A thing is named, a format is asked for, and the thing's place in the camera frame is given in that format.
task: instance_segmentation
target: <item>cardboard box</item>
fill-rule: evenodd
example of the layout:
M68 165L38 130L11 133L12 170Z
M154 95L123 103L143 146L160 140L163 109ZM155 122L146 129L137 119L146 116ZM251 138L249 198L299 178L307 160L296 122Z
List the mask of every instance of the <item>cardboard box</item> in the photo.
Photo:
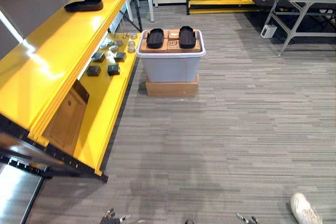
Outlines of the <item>cardboard box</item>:
M76 80L44 130L43 137L47 138L50 144L72 155L88 100L89 93Z
M180 33L179 29L169 30L168 40L178 40L179 39L179 33Z
M145 32L145 34L144 34L144 36L143 36L144 39L147 39L147 35L148 35L148 32L149 32L149 31L151 31L151 29L148 29L148 30ZM164 39L168 39L168 35L169 35L169 30L163 30L163 38L164 38Z
M150 82L146 80L150 97L194 97L198 91L197 76L193 82Z
M169 40L168 41L168 46L167 46L167 52L172 52L172 53L181 53L181 52L200 52L201 51L201 46L199 45L199 41L196 40L196 44L194 48L190 49L183 49L180 48L180 43L178 40Z
M141 42L140 52L152 52L152 53L165 53L167 52L168 39L163 40L163 45L161 48L152 49L147 47L147 41L145 39Z

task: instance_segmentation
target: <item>wooden board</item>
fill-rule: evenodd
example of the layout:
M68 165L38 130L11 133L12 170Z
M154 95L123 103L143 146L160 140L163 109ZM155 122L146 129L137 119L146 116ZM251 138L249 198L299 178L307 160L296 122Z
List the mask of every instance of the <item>wooden board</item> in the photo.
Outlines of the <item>wooden board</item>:
M198 91L197 77L193 82L150 82L146 79L150 97L194 97Z
M89 94L76 80L43 133L50 144L72 155L87 106Z

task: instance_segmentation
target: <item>gray plastic bin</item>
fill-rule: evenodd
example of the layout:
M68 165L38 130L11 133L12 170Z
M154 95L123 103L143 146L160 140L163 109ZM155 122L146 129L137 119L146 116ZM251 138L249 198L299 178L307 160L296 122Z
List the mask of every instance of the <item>gray plastic bin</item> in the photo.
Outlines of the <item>gray plastic bin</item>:
M146 30L141 34L136 56L142 59L149 81L192 82L195 80L199 60L205 55L205 47L201 31L196 31L197 39L201 46L201 52L175 54L140 52L141 42L145 32Z

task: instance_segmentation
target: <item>sneaker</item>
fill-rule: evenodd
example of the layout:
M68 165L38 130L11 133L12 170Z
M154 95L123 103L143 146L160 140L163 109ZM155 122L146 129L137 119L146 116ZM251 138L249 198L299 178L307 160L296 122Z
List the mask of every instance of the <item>sneaker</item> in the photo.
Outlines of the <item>sneaker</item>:
M290 200L290 206L299 224L322 224L322 217L315 214L303 194L294 194Z

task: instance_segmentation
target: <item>gray carpet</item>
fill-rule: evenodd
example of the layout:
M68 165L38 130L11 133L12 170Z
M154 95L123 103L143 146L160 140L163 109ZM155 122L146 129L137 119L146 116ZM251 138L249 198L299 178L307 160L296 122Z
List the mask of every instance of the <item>gray carpet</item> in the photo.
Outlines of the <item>gray carpet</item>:
M114 207L131 223L234 224L239 211L293 224L297 191L324 224L336 223L334 39L296 39L278 58L281 43L260 37L257 14L186 16L184 6L161 6L150 23L141 4L144 28L203 32L197 96L148 97L139 61L109 146L108 183L55 177L28 223L99 223Z

